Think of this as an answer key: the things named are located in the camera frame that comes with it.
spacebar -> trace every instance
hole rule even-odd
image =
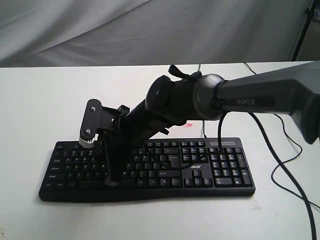
[[[116,187],[106,186],[104,181],[79,181],[79,189],[133,189],[135,180],[121,180]]]

white backdrop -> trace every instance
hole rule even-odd
[[[0,0],[0,66],[290,60],[311,0]]]

gray fabric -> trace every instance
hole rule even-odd
[[[2,66],[288,61],[311,4],[311,0],[290,1],[290,6],[287,0],[32,1],[33,8],[18,19],[16,31],[3,27],[0,18]],[[34,21],[23,23],[28,17]]]

black keyboard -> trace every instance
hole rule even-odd
[[[56,143],[39,196],[51,202],[122,202],[170,197],[250,196],[256,188],[239,138],[223,138],[223,153],[216,138],[149,139],[155,158],[167,169],[136,149],[122,180],[106,186],[105,159],[97,149],[85,149],[77,141]],[[210,153],[200,158],[201,154]]]

white table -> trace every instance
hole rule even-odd
[[[297,64],[250,66],[262,73]],[[276,161],[246,113],[230,113],[223,123],[222,136],[241,138],[256,185],[252,197],[97,204],[39,199],[53,146],[57,141],[78,139],[87,101],[97,98],[104,106],[124,104],[133,108],[157,77],[168,74],[168,67],[0,68],[0,240],[311,239],[304,203],[272,183],[270,173]],[[187,73],[198,68],[179,67]],[[228,80],[252,74],[242,63],[207,64],[201,71]],[[258,117],[280,158],[294,156],[296,152],[284,136],[280,121],[271,114]],[[291,118],[283,118],[288,134],[303,146],[302,156],[288,167],[309,199],[319,204],[319,141],[308,145]],[[193,127],[172,127],[169,137],[199,137],[201,122],[190,123]],[[218,122],[206,123],[208,137],[217,137],[217,126]],[[282,170],[275,178],[295,190]],[[320,212],[313,212],[320,235]]]

